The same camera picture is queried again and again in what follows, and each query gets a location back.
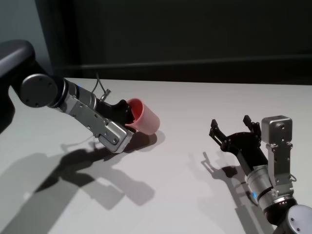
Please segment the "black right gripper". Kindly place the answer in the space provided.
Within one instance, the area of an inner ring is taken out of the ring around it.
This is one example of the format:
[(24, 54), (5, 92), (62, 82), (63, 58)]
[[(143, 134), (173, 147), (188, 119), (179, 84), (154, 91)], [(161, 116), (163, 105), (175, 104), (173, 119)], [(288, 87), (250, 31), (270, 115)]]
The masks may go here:
[(236, 156), (243, 172), (249, 175), (256, 166), (267, 165), (268, 160), (260, 149), (261, 128), (259, 122), (252, 122), (249, 115), (245, 115), (243, 123), (250, 132), (240, 132), (225, 136), (218, 127), (215, 119), (211, 122), (209, 136), (224, 152)]

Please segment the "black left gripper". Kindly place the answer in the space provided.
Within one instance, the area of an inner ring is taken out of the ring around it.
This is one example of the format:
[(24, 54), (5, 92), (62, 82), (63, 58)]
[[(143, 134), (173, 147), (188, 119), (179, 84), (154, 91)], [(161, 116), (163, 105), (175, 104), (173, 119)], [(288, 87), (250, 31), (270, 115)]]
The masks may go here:
[(96, 111), (104, 118), (120, 123), (121, 125), (133, 123), (136, 119), (133, 107), (123, 99), (114, 105), (99, 101)]

